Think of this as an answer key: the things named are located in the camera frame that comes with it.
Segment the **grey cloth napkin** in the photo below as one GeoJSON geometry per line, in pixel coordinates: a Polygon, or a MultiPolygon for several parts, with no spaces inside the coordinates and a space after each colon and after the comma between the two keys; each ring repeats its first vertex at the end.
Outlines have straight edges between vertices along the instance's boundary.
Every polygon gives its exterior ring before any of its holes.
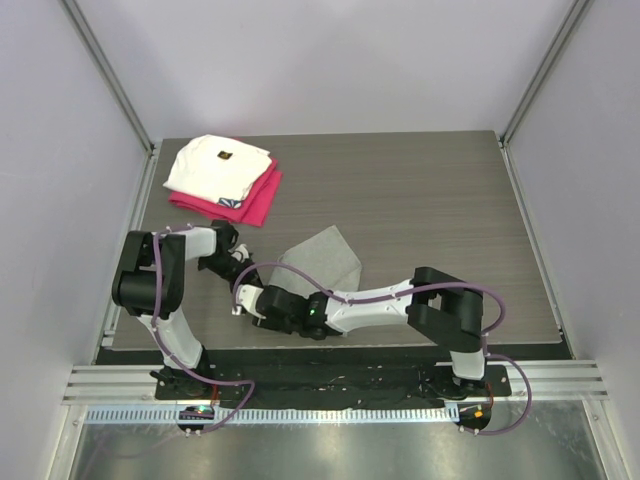
{"type": "Polygon", "coordinates": [[[278,262],[306,273],[328,290],[359,290],[362,264],[335,225],[286,250],[278,262]]]}

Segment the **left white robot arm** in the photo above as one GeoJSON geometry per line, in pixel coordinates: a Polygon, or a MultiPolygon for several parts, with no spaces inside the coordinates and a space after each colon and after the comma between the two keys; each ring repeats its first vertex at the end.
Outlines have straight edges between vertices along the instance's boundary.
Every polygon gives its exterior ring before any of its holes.
{"type": "Polygon", "coordinates": [[[186,264],[192,260],[226,281],[232,311],[242,313],[236,296],[242,287],[253,290],[263,282],[251,266],[251,253],[238,242],[230,223],[188,224],[127,234],[112,283],[113,302],[145,326],[163,356],[163,367],[152,371],[160,399],[204,399],[220,387],[253,393],[249,380],[216,380],[206,348],[192,333],[182,309],[186,264]]]}

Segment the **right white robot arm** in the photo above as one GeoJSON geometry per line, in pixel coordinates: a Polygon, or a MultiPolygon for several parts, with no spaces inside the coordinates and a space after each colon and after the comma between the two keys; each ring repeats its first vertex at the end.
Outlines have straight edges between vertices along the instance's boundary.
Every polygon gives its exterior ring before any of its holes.
{"type": "Polygon", "coordinates": [[[358,292],[318,290],[302,296],[279,286],[245,285],[236,300],[256,326],[313,340],[406,325],[449,352],[457,391],[472,395],[488,381],[484,292],[431,267],[390,287],[358,292]]]}

